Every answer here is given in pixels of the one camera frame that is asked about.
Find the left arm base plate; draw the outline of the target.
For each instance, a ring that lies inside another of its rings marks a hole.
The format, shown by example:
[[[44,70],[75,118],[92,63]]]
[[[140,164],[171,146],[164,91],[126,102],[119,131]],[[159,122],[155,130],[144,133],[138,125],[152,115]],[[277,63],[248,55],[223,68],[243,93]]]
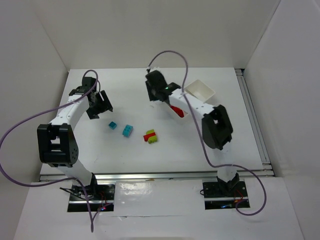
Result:
[[[69,196],[67,212],[69,213],[83,213],[88,212],[87,200],[84,192],[80,187],[72,186],[71,188],[60,187],[60,190],[67,193]],[[114,197],[116,185],[99,184],[96,192],[87,190],[88,202],[92,212],[113,212],[114,211]]]

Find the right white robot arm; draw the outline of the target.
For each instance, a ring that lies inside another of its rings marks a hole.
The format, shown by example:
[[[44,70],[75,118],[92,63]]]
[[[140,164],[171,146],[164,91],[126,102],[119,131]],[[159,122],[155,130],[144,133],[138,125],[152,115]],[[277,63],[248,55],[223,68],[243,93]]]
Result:
[[[213,164],[209,160],[206,148],[222,151],[231,142],[233,127],[223,105],[211,105],[185,91],[172,82],[167,83],[157,69],[147,69],[146,88],[150,101],[160,101],[168,106],[177,107],[188,113],[194,123],[207,163],[217,169],[217,182],[222,192],[230,192],[239,182],[239,174],[231,163]]]

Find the long red lego brick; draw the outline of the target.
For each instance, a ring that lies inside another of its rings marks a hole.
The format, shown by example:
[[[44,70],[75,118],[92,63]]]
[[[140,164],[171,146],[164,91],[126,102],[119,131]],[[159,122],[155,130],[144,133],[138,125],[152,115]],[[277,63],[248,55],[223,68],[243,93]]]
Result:
[[[187,112],[184,110],[180,109],[179,107],[171,105],[170,108],[173,110],[173,112],[179,117],[179,118],[184,118],[188,115]]]

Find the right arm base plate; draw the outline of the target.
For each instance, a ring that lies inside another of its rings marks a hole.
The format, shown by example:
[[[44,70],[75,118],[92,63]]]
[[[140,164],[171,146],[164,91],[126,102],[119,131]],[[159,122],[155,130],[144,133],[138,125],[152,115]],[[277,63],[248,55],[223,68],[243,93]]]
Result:
[[[222,192],[216,181],[203,182],[199,193],[204,197],[205,210],[235,209],[236,204],[238,204],[239,209],[250,207],[247,187],[244,181],[238,182],[227,193]]]

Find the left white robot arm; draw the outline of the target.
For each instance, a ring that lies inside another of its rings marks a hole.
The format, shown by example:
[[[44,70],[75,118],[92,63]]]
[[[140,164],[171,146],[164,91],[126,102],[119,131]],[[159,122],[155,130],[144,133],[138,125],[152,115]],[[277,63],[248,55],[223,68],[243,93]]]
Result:
[[[95,120],[99,114],[113,111],[106,92],[97,90],[98,83],[96,77],[84,76],[81,85],[69,93],[66,106],[57,116],[37,128],[40,161],[72,178],[76,193],[84,186],[89,195],[97,194],[99,187],[94,173],[79,160],[80,150],[74,129],[83,114]]]

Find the curved teal lego brick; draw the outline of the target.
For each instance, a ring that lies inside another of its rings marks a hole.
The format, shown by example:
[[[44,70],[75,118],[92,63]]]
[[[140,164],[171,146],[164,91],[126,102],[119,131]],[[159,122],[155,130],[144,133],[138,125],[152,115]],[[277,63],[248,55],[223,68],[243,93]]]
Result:
[[[123,135],[124,137],[128,138],[128,137],[131,135],[133,129],[134,129],[134,128],[133,128],[132,125],[127,124],[127,125],[124,127],[123,131],[122,131],[122,135]]]

